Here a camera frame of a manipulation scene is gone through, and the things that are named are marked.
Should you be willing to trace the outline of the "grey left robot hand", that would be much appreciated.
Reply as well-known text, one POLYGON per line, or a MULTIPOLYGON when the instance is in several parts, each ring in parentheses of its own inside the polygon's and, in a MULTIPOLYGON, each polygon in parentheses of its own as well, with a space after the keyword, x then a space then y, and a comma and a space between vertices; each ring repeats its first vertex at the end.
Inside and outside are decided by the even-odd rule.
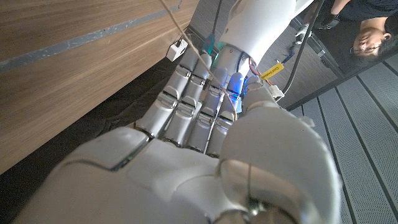
POLYGON ((211 67, 214 69, 227 69, 229 77, 236 72, 246 76, 249 71, 248 60, 249 55, 246 52, 243 52, 232 45, 224 45, 211 67))

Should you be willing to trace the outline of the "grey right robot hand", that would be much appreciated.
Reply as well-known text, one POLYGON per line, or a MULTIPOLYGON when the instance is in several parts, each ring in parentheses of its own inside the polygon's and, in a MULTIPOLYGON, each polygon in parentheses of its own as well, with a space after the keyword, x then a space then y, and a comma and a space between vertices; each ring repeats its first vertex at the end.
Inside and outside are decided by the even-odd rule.
POLYGON ((186 51, 147 113, 88 141, 16 223, 339 223, 341 182, 313 122, 281 91, 186 51))

